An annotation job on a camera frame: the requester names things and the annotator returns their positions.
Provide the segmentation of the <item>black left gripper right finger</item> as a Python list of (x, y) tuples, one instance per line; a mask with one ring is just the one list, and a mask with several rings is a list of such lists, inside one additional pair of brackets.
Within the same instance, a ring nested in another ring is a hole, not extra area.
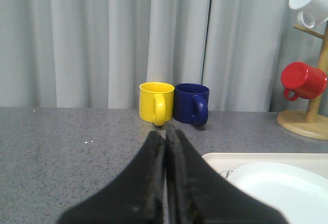
[(166, 125), (166, 174), (170, 223), (287, 223), (216, 173), (172, 124)]

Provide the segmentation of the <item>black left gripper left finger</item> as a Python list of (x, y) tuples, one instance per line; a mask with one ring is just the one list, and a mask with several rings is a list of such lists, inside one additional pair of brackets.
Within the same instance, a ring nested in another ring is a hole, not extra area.
[(101, 191), (67, 210), (58, 223), (162, 223), (165, 141), (149, 132), (128, 166)]

